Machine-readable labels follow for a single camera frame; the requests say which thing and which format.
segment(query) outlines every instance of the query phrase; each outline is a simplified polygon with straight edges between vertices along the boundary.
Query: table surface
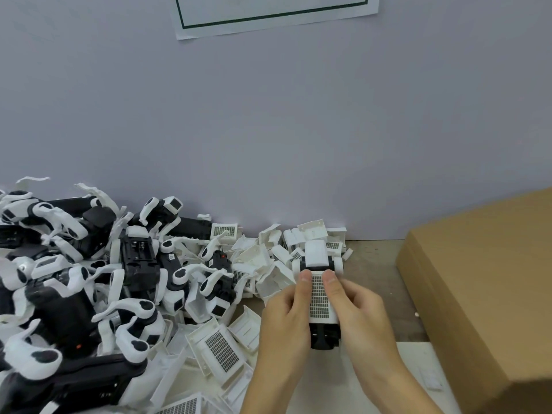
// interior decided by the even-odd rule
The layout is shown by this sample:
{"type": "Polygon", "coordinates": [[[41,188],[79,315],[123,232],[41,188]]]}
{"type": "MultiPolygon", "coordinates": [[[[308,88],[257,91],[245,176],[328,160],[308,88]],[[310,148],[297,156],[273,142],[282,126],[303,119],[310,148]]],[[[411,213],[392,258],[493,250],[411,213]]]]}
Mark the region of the table surface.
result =
{"type": "MultiPolygon", "coordinates": [[[[395,339],[399,342],[429,341],[416,307],[395,266],[403,240],[347,241],[354,250],[344,263],[344,277],[379,294],[385,303],[395,339]]],[[[244,299],[243,303],[260,314],[265,307],[260,299],[244,299]]],[[[235,317],[243,312],[240,305],[235,317]]]]}

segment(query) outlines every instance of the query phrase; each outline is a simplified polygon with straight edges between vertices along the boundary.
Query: robot part pile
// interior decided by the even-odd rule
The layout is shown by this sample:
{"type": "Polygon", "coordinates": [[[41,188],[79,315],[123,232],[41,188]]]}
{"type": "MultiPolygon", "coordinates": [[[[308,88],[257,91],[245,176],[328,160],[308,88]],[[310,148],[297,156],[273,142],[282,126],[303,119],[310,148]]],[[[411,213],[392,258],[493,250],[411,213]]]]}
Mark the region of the robot part pile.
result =
{"type": "Polygon", "coordinates": [[[343,273],[345,228],[274,224],[248,238],[235,223],[179,216],[174,196],[151,198],[134,215],[84,184],[76,185],[82,197],[41,200],[31,180],[42,179],[0,190],[0,414],[155,412],[172,383],[164,375],[176,375],[171,363],[186,359],[165,357],[173,326],[215,326],[239,352],[230,322],[241,299],[266,303],[305,268],[313,271],[312,347],[338,345],[320,276],[343,273]]]}

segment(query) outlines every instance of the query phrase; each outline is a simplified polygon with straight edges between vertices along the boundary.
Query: hand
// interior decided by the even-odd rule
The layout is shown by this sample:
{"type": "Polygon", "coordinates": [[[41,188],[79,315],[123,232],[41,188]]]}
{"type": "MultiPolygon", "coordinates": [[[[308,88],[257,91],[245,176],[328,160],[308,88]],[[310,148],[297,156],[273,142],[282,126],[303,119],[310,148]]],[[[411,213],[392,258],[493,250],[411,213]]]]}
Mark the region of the hand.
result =
{"type": "Polygon", "coordinates": [[[382,413],[441,413],[401,359],[382,297],[333,271],[322,281],[366,396],[382,413]]]}
{"type": "Polygon", "coordinates": [[[285,413],[301,379],[310,351],[312,273],[299,274],[297,285],[273,296],[260,323],[259,353],[242,414],[285,413]]]}

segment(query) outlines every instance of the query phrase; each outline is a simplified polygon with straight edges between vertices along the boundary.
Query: gray wall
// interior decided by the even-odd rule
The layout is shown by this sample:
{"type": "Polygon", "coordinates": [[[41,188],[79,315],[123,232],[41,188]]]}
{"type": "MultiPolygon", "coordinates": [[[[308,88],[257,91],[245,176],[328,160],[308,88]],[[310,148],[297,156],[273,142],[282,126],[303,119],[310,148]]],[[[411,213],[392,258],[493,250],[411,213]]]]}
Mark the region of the gray wall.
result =
{"type": "Polygon", "coordinates": [[[352,237],[552,181],[552,0],[382,0],[177,42],[166,0],[0,0],[0,179],[352,237]]]}

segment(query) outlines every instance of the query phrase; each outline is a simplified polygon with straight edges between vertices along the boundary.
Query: brown cardboard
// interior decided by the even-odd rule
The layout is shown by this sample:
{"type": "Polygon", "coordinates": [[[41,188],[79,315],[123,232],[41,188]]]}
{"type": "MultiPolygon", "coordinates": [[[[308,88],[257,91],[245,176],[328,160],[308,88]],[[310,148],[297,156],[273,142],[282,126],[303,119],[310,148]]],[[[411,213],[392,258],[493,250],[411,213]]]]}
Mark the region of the brown cardboard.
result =
{"type": "Polygon", "coordinates": [[[552,413],[552,188],[412,229],[397,266],[464,414],[552,413]]]}

